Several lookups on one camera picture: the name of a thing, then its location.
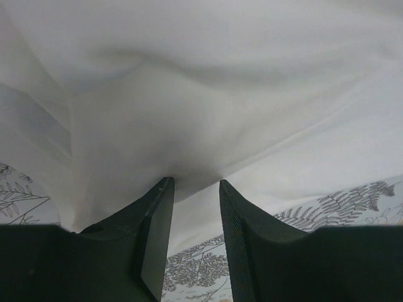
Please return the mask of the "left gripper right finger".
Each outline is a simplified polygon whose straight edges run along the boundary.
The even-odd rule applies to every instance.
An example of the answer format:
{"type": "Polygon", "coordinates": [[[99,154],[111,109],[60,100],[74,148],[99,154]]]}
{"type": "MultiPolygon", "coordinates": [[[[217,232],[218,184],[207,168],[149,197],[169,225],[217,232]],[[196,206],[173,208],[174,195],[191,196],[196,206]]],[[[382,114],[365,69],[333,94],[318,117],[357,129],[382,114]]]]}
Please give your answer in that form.
{"type": "Polygon", "coordinates": [[[296,229],[219,186],[234,301],[401,301],[402,227],[296,229]]]}

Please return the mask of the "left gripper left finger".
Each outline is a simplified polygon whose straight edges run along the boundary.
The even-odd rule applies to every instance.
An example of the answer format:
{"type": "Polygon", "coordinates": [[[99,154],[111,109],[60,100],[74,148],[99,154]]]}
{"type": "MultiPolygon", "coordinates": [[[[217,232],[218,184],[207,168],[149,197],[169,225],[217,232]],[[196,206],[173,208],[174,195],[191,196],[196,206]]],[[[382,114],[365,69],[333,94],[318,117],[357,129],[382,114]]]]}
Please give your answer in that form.
{"type": "Polygon", "coordinates": [[[2,301],[160,301],[174,179],[80,233],[1,227],[2,301]]]}

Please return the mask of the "white t shirt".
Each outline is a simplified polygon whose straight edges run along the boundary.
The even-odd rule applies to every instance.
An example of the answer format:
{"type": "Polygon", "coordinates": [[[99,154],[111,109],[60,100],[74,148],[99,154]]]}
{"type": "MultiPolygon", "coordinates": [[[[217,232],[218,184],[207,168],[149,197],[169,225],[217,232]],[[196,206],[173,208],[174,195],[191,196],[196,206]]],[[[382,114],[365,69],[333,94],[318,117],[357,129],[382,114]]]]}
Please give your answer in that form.
{"type": "Polygon", "coordinates": [[[401,1],[2,1],[1,159],[80,232],[175,180],[171,254],[218,183],[278,212],[402,174],[401,1]]]}

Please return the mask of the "floral patterned table mat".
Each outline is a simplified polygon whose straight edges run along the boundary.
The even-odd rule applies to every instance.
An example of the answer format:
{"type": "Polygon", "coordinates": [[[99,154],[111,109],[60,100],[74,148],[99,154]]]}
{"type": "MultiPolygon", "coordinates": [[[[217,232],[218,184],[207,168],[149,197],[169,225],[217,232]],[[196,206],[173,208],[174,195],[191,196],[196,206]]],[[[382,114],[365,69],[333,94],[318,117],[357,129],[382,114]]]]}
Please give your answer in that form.
{"type": "MultiPolygon", "coordinates": [[[[319,227],[402,223],[402,177],[373,182],[311,199],[275,214],[305,232],[319,227]]],[[[1,164],[1,223],[59,225],[54,203],[26,174],[1,164]]],[[[232,301],[224,236],[168,257],[163,301],[232,301]]]]}

